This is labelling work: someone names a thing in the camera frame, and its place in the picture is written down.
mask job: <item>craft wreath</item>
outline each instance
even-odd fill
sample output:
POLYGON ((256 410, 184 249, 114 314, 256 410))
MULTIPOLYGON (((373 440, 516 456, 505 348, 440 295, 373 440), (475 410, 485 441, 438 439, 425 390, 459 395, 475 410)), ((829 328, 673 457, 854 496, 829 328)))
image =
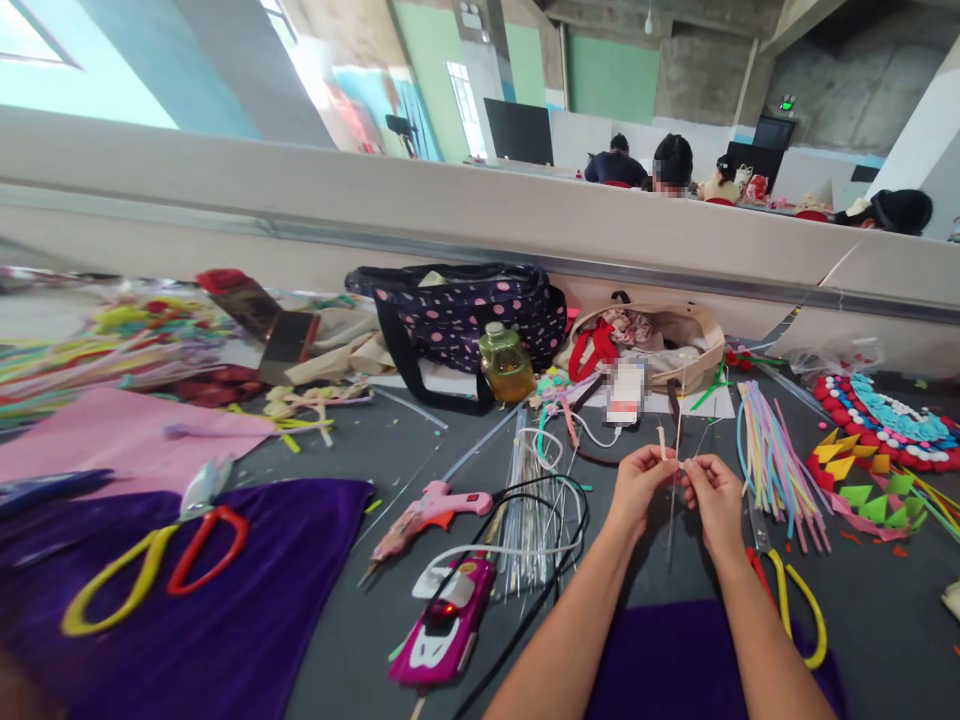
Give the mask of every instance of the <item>craft wreath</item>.
POLYGON ((917 472, 950 472, 960 469, 960 447, 950 432, 952 420, 927 408, 917 412, 873 389, 873 380, 856 373, 851 377, 824 375, 817 379, 814 397, 848 435, 860 435, 860 444, 876 446, 917 472))

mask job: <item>red chair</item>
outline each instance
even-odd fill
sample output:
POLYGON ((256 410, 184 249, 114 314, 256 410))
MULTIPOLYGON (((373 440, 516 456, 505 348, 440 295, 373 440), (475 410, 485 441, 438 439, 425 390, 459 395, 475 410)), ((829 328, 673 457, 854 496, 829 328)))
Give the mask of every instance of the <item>red chair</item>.
POLYGON ((801 210, 794 217, 800 220, 813 220, 813 222, 830 222, 827 214, 819 210, 801 210))

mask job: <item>hand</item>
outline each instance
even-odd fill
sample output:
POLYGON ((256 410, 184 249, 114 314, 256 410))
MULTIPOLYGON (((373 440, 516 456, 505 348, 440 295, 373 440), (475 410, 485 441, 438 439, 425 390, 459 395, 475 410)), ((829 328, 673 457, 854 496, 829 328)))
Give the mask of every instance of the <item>hand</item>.
POLYGON ((667 448, 667 459, 661 462, 660 446, 647 445, 621 460, 613 503, 604 527, 627 533, 636 544, 647 529, 647 509, 654 491, 680 470, 676 457, 677 454, 667 448))
POLYGON ((740 479, 716 455, 688 458, 683 467, 683 499, 691 510, 700 505, 703 540, 713 564, 719 570, 746 560, 740 479))

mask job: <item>navy blue bag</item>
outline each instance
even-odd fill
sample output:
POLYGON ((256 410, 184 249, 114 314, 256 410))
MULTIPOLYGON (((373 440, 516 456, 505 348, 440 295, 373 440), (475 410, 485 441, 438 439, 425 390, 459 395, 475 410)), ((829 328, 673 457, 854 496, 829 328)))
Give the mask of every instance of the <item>navy blue bag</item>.
POLYGON ((497 320, 516 330, 537 371, 552 365, 566 337, 563 292, 533 265, 361 267, 347 276, 346 288, 373 298, 384 342, 407 388, 441 409, 480 414, 492 405, 477 347, 488 322, 497 320), (430 272, 446 283, 419 287, 430 272), (427 390, 417 364, 421 357, 476 374, 477 401, 427 390))

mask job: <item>gray table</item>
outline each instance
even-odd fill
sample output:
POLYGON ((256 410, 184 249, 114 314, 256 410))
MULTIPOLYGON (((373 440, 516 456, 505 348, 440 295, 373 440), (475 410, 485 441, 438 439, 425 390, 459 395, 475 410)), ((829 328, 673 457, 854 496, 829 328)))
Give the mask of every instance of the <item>gray table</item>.
MULTIPOLYGON (((768 400, 779 399, 794 446, 801 458, 805 458, 825 434, 817 427, 820 418, 769 378, 760 373, 751 377, 760 381, 768 400)), ((930 402, 929 395, 890 394, 918 406, 930 402)), ((438 412, 437 415, 450 424, 450 430, 437 437, 434 425, 385 398, 371 407, 341 408, 334 414, 339 427, 332 450, 315 438, 303 443, 303 453, 293 455, 282 443, 271 440, 244 459, 237 483, 310 476, 371 479, 377 485, 377 497, 384 500, 382 508, 414 470, 428 457, 430 460, 420 478, 347 560, 313 632, 286 716, 289 720, 405 720, 410 717, 416 695, 388 679, 387 656, 423 611, 423 601, 415 600, 410 594, 414 581, 434 556, 469 542, 481 520, 458 516, 449 535, 439 528, 430 528, 418 538, 407 556, 381 572, 366 592, 357 590, 356 585, 367 568, 371 550, 389 524, 419 496, 420 489, 429 480, 443 475, 502 415, 493 411, 484 418, 470 418, 438 412), (440 449, 434 453, 438 444, 440 449)), ((591 427, 604 432, 604 437, 609 434, 609 430, 599 424, 599 411, 587 409, 585 417, 591 427)), ((670 421, 664 417, 663 422, 667 426, 670 421)), ((693 452, 700 442, 706 423, 701 418, 687 422, 684 431, 687 452, 693 452)), ((452 478, 454 492, 503 488, 510 463, 512 427, 513 423, 508 423, 452 478)), ((655 420, 645 419, 639 433, 624 433, 613 449, 594 450, 597 454, 620 458, 640 445, 655 443, 656 427, 655 420)), ((714 425, 704 439, 701 452, 715 452, 738 469, 735 421, 725 420, 714 425)), ((561 467, 566 468, 566 463, 564 460, 561 467)), ((855 468, 851 478, 857 481, 862 472, 855 468)), ((587 541, 592 542, 609 508, 616 471, 578 458, 571 474, 581 483, 594 487, 588 495, 593 520, 587 541)), ((941 476, 935 484, 951 497, 960 497, 960 477, 941 476)), ((628 606, 718 597, 716 578, 703 548, 699 517, 682 510, 681 506, 682 503, 677 504, 674 555, 668 570, 669 495, 663 492, 654 499, 649 528, 636 550, 624 586, 622 599, 628 606)), ((381 511, 365 518, 364 527, 381 511)), ((960 575, 960 547, 934 520, 904 544, 909 551, 906 559, 895 557, 890 545, 875 545, 864 540, 863 545, 858 546, 842 538, 840 530, 852 530, 839 519, 828 517, 827 527, 833 544, 832 555, 801 557, 798 543, 794 543, 789 560, 820 602, 830 649, 836 653, 843 672, 852 717, 900 720, 951 716, 956 712, 958 701, 958 691, 952 681, 960 670, 960 658, 952 646, 960 645, 960 624, 943 608, 940 594, 960 575)), ((747 519, 744 531, 745 537, 749 536, 747 519)), ((771 534, 774 546, 784 554, 785 528, 771 525, 771 534)), ((772 567, 767 570, 772 577, 772 567)), ((792 583, 788 585, 791 609, 812 634, 813 620, 803 598, 792 583)), ((430 694, 421 714, 423 720, 442 720, 453 714, 516 630, 522 605, 522 599, 511 599, 490 606, 467 672, 455 687, 430 694)), ((481 716, 505 672, 506 669, 468 717, 481 716)), ((638 706, 637 716, 643 716, 642 706, 638 706)))

